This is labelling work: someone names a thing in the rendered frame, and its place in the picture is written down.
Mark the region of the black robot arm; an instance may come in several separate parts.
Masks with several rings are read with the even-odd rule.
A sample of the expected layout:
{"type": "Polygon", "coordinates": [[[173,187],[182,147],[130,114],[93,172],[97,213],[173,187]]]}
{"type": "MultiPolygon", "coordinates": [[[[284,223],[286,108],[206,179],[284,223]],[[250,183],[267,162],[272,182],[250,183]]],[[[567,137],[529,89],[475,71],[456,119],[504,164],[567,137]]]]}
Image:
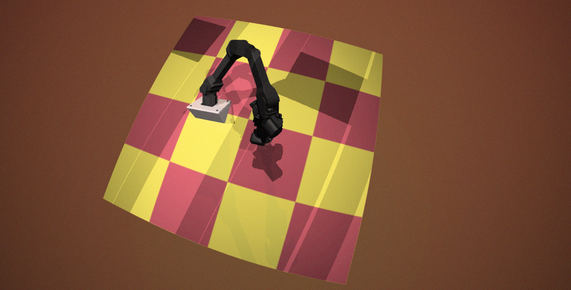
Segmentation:
{"type": "Polygon", "coordinates": [[[216,93],[223,86],[223,77],[237,59],[247,58],[257,87],[256,100],[250,104],[253,116],[256,122],[261,123],[261,127],[270,139],[273,139],[283,130],[283,118],[279,113],[279,95],[269,82],[261,59],[261,51],[246,40],[230,40],[226,52],[219,66],[199,88],[203,94],[201,105],[212,107],[217,104],[216,93]],[[269,108],[273,110],[268,111],[269,108]]]}

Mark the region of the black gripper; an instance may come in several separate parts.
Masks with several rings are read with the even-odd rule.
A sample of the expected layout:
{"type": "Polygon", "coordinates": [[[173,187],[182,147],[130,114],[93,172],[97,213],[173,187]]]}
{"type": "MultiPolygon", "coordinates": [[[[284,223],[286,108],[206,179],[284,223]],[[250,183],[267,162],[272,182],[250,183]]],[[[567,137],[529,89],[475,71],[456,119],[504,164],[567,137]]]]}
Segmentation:
{"type": "Polygon", "coordinates": [[[251,134],[250,142],[251,144],[255,145],[265,145],[267,134],[265,130],[261,127],[261,123],[258,123],[253,119],[254,126],[257,127],[254,129],[254,132],[251,134]]]}

